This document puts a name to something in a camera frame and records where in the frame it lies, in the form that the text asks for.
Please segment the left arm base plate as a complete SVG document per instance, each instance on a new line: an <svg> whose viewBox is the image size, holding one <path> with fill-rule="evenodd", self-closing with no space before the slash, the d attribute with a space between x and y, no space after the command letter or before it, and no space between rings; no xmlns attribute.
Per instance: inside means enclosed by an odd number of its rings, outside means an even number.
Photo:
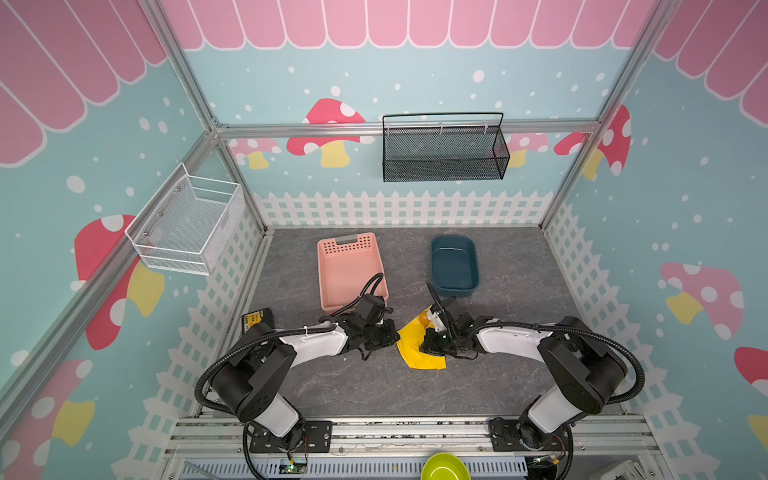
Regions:
<svg viewBox="0 0 768 480"><path fill-rule="evenodd" d="M248 425L248 449L250 453L328 453L333 423L301 419L283 437L255 422Z"/></svg>

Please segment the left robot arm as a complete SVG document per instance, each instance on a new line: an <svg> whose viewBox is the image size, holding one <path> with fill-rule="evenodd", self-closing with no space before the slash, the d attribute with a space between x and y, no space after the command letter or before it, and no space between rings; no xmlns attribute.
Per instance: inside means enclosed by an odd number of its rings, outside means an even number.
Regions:
<svg viewBox="0 0 768 480"><path fill-rule="evenodd" d="M394 321L388 317L393 309L377 294L383 279L382 273L373 275L357 298L321 317L314 327L251 327L202 373L194 388L195 400L245 425L256 424L277 438L298 440L305 430L305 419L280 395L292 368L355 352L366 361L374 352L400 340Z"/></svg>

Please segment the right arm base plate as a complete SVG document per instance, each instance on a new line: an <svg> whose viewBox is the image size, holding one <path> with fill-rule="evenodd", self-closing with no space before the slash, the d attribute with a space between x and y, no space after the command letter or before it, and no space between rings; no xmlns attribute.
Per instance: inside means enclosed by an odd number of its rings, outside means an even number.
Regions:
<svg viewBox="0 0 768 480"><path fill-rule="evenodd" d="M494 452L567 452L571 446L571 434L564 425L546 433L528 418L495 417L488 428Z"/></svg>

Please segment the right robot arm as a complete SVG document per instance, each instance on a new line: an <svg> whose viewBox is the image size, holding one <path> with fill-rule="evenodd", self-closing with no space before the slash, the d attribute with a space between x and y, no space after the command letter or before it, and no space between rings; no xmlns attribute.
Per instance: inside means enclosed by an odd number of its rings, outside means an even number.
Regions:
<svg viewBox="0 0 768 480"><path fill-rule="evenodd" d="M541 451L555 438L607 405L637 396L645 386L639 359L622 344L592 331L579 318L553 324L473 317L454 297L441 298L427 285L433 303L420 351L473 360L481 354L506 354L543 363L554 386L536 397L516 419L489 421L496 451Z"/></svg>

